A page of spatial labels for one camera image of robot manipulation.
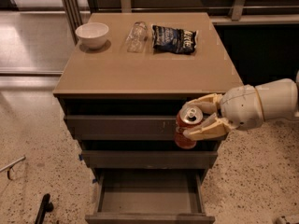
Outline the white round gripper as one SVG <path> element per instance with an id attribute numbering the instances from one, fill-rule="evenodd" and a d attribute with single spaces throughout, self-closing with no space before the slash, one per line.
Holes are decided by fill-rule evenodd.
<path id="1" fill-rule="evenodd" d="M 263 109 L 257 90 L 250 85 L 230 89 L 222 94 L 211 93 L 186 102 L 184 107 L 198 107 L 212 114 L 201 124 L 187 128 L 183 135 L 193 141 L 221 137 L 231 130 L 259 128 L 263 124 Z M 223 118 L 217 116 L 221 110 Z"/>

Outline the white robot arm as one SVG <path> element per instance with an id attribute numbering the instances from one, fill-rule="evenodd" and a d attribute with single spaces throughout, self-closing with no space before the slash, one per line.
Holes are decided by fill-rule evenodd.
<path id="1" fill-rule="evenodd" d="M 236 87 L 225 94 L 212 93 L 190 100 L 183 108 L 191 116 L 195 115 L 192 109 L 209 114 L 206 120 L 183 132 L 193 141 L 220 137 L 231 130 L 259 128 L 272 119 L 298 121 L 298 81 L 284 78 L 255 87 Z"/>

